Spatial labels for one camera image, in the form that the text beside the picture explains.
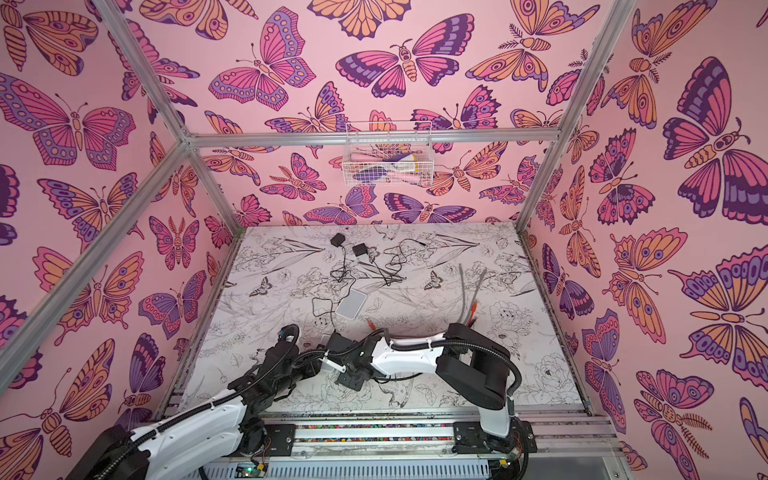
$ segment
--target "wire basket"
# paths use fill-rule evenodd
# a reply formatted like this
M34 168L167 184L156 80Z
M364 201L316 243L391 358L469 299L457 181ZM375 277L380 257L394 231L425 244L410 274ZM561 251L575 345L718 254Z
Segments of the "wire basket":
M431 187L435 173L432 123L389 121L390 130L371 131L375 122L349 122L341 162L344 184L411 184ZM350 127L359 128L353 131Z

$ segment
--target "pink butterfly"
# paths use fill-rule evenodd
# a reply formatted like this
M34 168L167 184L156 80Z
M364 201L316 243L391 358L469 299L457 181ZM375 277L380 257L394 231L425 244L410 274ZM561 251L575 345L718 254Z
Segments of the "pink butterfly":
M190 254L194 252L195 237L200 231L200 221L195 220L190 223L186 230L184 229L185 223L186 220L182 217L181 224L177 229L173 217L168 217L168 227L157 218L149 217L149 227L157 237L157 252L160 255L165 255L165 266L169 270L173 270L174 265L179 263L184 263L184 268L190 266Z
M308 167L306 160L301 155L291 155L290 167L296 178L293 178L290 170L282 165L278 166L278 168L283 171L287 178L270 175L270 178L276 182L290 182L289 184L272 184L261 187L259 190L268 195L282 195L291 200L301 197L302 200L312 201L315 200L315 196L312 194L317 193L318 190L326 189L326 185L317 180L317 177L320 176L317 170Z
M272 214L266 208L259 207L259 199L254 194L246 195L240 200L240 209L235 207L235 218L242 227L258 227L259 223L267 222L272 218Z
M373 185L359 185L352 187L343 204L339 199L338 206L315 208L306 212L304 218L310 222L355 225L357 224L355 217L370 218L379 214L379 211L373 206L375 199L376 194L373 193Z
M464 108L462 108L460 117L458 115L458 104L456 104L456 116L448 113L445 108L442 109L451 120L434 111L423 109L414 110L411 120L416 122L418 130L428 130L430 125L435 130L496 128L496 119L493 116L496 115L496 109L501 107L502 104L498 103L491 96L491 93L493 93L493 90L486 88L484 85L480 85L473 90L467 97L467 101L464 102ZM453 144L433 144L432 147L435 149L435 152L444 154L453 148Z
M3 73L0 91L5 120L34 131L32 138L46 165L72 165L84 148L94 167L117 170L117 147L127 145L128 135L136 129L131 114L118 108L96 108L82 118L77 111L67 115L37 88Z
M281 109L288 101L288 92L280 85L287 82L301 88L315 78L310 67L298 56L304 48L298 23L298 15L288 8L278 8L261 30L259 51L263 63L254 53L255 68L237 67L221 72L208 86L210 93L219 99L233 98L241 104L256 98L275 111Z
M174 81L168 77L197 78L200 77L200 74L188 67L179 65L173 60L160 58L160 53L157 52L157 49L149 41L149 38L147 38L147 36L141 30L141 26L132 20L127 20L127 22L128 27L131 28L131 33L134 34L136 41L138 41L139 46L141 47L141 51L152 65L152 69L154 70L155 74L157 74L157 79L163 86L163 90L165 90L165 93L168 95L168 98L170 98L170 101L174 102L175 104L184 104L190 105L191 107L196 107L197 103L194 100L181 93L180 91L168 86L174 84ZM112 34L109 34L109 38L112 40L112 45L114 45L115 51L117 51L118 55L120 56L120 61L123 62L123 67L127 70L123 75L123 100L131 100L134 95L136 95L136 92L139 88L141 88L141 96L145 96L147 92L144 90L144 86L141 84L141 80L139 80L136 72L134 72L134 68L131 66L131 63L128 61L125 55L123 55L123 51L120 49L114 38L112 38ZM157 117L157 107L154 106L150 98L147 98L147 113L149 114L150 123L153 124L154 119Z
M225 243L232 243L232 232L222 220L213 216L205 217L205 226L210 230L210 239L216 248L221 248Z

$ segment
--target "purple butterfly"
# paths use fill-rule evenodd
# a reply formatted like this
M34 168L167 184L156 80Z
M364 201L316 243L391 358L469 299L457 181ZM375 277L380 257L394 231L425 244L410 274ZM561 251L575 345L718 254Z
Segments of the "purple butterfly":
M13 217L18 199L18 177L8 165L0 165L0 218ZM0 222L0 247L10 245L16 239L16 229Z
M416 81L417 69L426 82L435 87L443 77L458 71L458 62L452 58L425 55L461 55L472 38L474 21L475 18L466 13L446 18L419 37L412 50L406 47L411 41L409 38L402 45L390 47L398 47L397 55L381 50L359 51L339 60L336 70L364 88L378 78L371 90L377 98L389 94L404 96L406 76L410 81Z
M647 390L641 395L647 402L634 400L634 408L650 423L650 433L656 443L674 460L686 480L699 480L694 460L673 425L678 425L690 447L698 455L709 458L688 427L711 430L712 426L700 415L678 414L675 409L692 409L706 402L715 392L707 380L698 376L678 379L666 370L658 370L656 379L649 372L637 372L637 381Z
M343 204L339 203L338 207L315 208L306 212L304 218L310 222L355 225L357 224L355 217L370 218L379 214L379 211L373 206L375 199L373 185L359 185L352 187Z
M384 203L393 212L392 218L413 223L416 220L427 223L458 223L467 220L477 210L459 205L437 207L426 204L426 207L415 198L403 194L384 194Z
M608 363L614 358L619 348L619 317L616 312L606 309L605 315L595 322L594 329L581 331L581 339L584 349L592 355L592 361L584 364L587 383L600 394L603 410L611 416L616 431L627 433L624 403L621 401L619 388L611 376L616 363L614 365Z
M587 290L573 280L566 280L565 269L560 267L558 258L546 243L541 248L541 263L544 265L544 282L549 293L560 296L560 311L573 320L574 314L587 315L594 309L594 301Z
M163 385L163 368L165 367L165 357L160 358L157 355L160 350L157 348L154 340L149 333L142 333L131 356L131 392L133 395L125 396L123 393L123 405L125 409L120 418L114 423L122 426L126 432L129 432L141 423L149 422L152 418L152 411L142 407L152 400L151 392Z
M168 227L157 218L149 217L149 227L157 237L157 252L160 255L165 255L165 266L169 270L173 270L174 265L179 263L183 263L184 268L190 266L190 254L194 252L195 237L200 231L200 221L195 220L190 223L186 230L184 229L185 222L186 220L182 217L181 225L177 229L173 217L168 217Z
M290 167L296 178L293 178L290 171L282 165L278 166L278 168L283 171L286 177L270 175L270 178L276 182L290 182L289 184L266 185L259 190L269 195L282 195L291 200L301 197L302 200L312 201L315 200L315 196L312 194L316 194L318 190L326 189L326 185L317 180L320 174L317 173L317 170L310 168L301 155L291 155Z
M197 318L197 303L203 296L205 276L204 270L193 274L184 290L176 292L176 296L155 293L144 298L139 303L139 315L146 316L152 325L162 324L165 338L170 339L181 328L182 317L187 323Z

